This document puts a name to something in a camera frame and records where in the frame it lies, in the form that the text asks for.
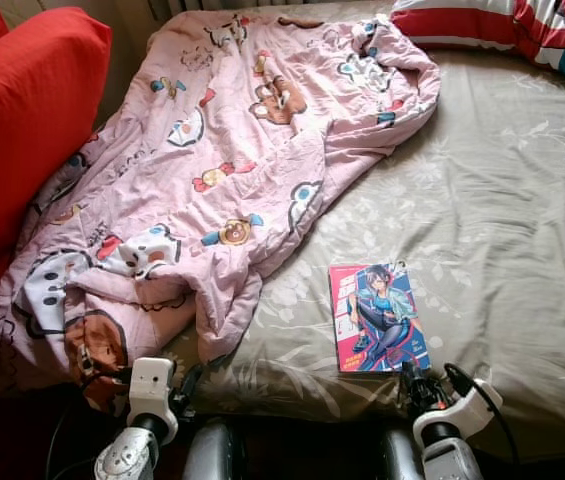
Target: anime girl illustration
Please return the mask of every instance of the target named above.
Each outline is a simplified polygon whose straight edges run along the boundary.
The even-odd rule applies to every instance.
[[[348,296],[351,322],[358,328],[353,353],[366,351],[358,371],[376,370],[410,336],[417,313],[407,294],[393,287],[393,275],[384,265],[372,265],[358,273],[358,289]]]

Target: book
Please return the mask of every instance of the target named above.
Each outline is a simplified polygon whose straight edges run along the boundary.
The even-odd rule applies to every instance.
[[[399,372],[403,361],[430,367],[405,265],[329,267],[341,372]]]

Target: striped pillow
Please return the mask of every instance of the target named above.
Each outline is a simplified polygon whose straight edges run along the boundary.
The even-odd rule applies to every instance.
[[[391,20],[423,48],[496,48],[565,73],[565,0],[398,0]]]

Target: cartoon bear print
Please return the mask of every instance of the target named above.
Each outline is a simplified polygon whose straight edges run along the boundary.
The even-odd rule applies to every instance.
[[[66,283],[91,264],[85,252],[69,248],[36,260],[12,304],[14,315],[26,322],[31,338],[64,333]]]
[[[251,227],[262,225],[264,225],[262,217],[256,214],[249,215],[247,219],[230,218],[223,228],[217,232],[206,234],[201,241],[207,247],[218,243],[230,246],[243,245],[251,236]]]
[[[275,125],[290,125],[296,113],[306,111],[306,102],[298,89],[281,75],[255,89],[259,102],[249,107],[255,118]]]
[[[115,373],[128,365],[124,330],[103,310],[91,310],[66,324],[64,337],[69,372],[77,383],[98,373]],[[115,413],[115,397],[126,385],[108,377],[91,382],[84,396],[93,408]]]

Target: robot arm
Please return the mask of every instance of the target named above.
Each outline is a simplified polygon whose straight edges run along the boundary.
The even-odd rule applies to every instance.
[[[471,380],[453,365],[447,364],[445,369],[457,392],[455,402],[447,396],[437,380],[424,377],[422,371],[411,362],[402,364],[401,381],[407,393],[409,415],[414,419],[413,437],[422,449],[424,478],[483,480],[473,452],[464,439],[479,432],[490,422],[502,405],[502,397],[488,383]],[[412,468],[410,463],[407,470],[412,475],[408,477],[409,480],[422,479],[420,471]],[[389,471],[388,478],[403,477],[391,476]]]
[[[160,447],[178,431],[177,416],[185,414],[202,367],[189,370],[182,389],[173,393],[173,362],[138,358],[133,363],[127,428],[107,446],[95,462],[97,480],[152,480]]]

